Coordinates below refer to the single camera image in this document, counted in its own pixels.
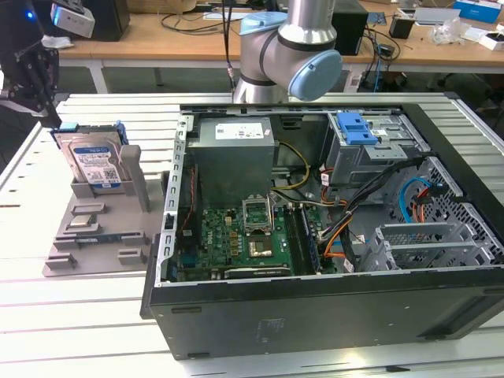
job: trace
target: white cable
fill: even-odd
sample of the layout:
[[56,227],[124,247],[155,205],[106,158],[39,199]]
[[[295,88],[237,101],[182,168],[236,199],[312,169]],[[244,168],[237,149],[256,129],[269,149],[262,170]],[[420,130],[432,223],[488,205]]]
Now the white cable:
[[294,201],[294,200],[291,200],[289,198],[285,198],[280,192],[278,191],[274,191],[273,193],[275,193],[276,195],[278,195],[279,197],[281,197],[282,199],[284,199],[285,201],[287,202],[293,202],[293,203],[305,203],[305,204],[308,204],[308,205],[315,205],[315,206],[320,206],[320,207],[334,207],[334,205],[326,205],[325,203],[320,203],[320,202],[315,202],[315,201]]

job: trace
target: yellow wire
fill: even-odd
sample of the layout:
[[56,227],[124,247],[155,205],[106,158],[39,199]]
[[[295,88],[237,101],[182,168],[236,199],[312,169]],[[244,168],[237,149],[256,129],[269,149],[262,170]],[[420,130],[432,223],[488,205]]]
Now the yellow wire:
[[287,191],[289,189],[295,189],[296,187],[301,187],[309,179],[308,161],[306,161],[306,159],[301,155],[301,153],[298,150],[296,150],[289,143],[280,142],[280,144],[283,144],[284,146],[289,147],[292,150],[292,152],[294,152],[296,155],[298,155],[301,158],[302,162],[305,163],[306,173],[305,173],[304,177],[302,178],[301,182],[299,182],[299,183],[293,183],[292,185],[287,185],[286,187],[272,187],[272,189],[276,190],[276,191]]

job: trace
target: computer tower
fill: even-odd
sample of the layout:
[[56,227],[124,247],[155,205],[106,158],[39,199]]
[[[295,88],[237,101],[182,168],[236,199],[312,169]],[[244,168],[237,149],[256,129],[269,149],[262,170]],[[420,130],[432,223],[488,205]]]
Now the computer tower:
[[338,0],[332,14],[338,33],[335,49],[342,55],[357,55],[367,22],[368,11],[357,0]]
[[[504,210],[462,157],[467,139],[418,104],[364,101],[181,106],[143,301],[176,360],[460,339],[504,309]],[[314,121],[323,132],[306,138]],[[201,155],[202,136],[223,146]],[[254,144],[272,137],[270,195],[205,205],[241,191],[253,163],[237,172],[231,152],[217,193],[190,172],[226,145],[269,154]]]

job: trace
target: black computer case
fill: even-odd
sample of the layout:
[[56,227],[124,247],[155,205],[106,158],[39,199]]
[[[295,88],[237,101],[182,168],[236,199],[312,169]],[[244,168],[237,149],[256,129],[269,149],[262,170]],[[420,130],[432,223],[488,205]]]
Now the black computer case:
[[[502,205],[420,106],[388,105],[402,108],[503,240]],[[177,360],[460,339],[504,310],[498,265],[162,287],[155,268],[145,303]]]

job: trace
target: white label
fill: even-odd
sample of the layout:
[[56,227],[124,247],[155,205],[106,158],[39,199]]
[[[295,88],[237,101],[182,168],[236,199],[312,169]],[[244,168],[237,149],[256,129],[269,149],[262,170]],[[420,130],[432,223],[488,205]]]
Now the white label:
[[354,266],[347,259],[345,259],[345,262],[343,263],[343,266],[345,267],[345,269],[346,269],[346,271],[348,273],[353,273],[354,272]]
[[261,124],[218,124],[215,139],[263,139]]
[[79,147],[73,150],[77,164],[86,176],[87,182],[100,187],[118,187],[119,172],[109,162],[112,157],[107,147]]
[[324,185],[325,187],[329,186],[329,175],[327,173],[321,174],[321,180],[322,180],[322,185]]
[[386,132],[385,130],[381,130],[381,129],[379,129],[379,128],[378,128],[378,129],[376,129],[376,130],[372,129],[372,130],[371,130],[371,133],[372,133],[374,136],[387,136],[387,135],[388,135],[388,134],[387,134],[387,132]]
[[76,239],[78,243],[97,243],[98,239]]
[[352,241],[352,244],[365,244],[365,237],[363,235],[356,235],[356,239]]

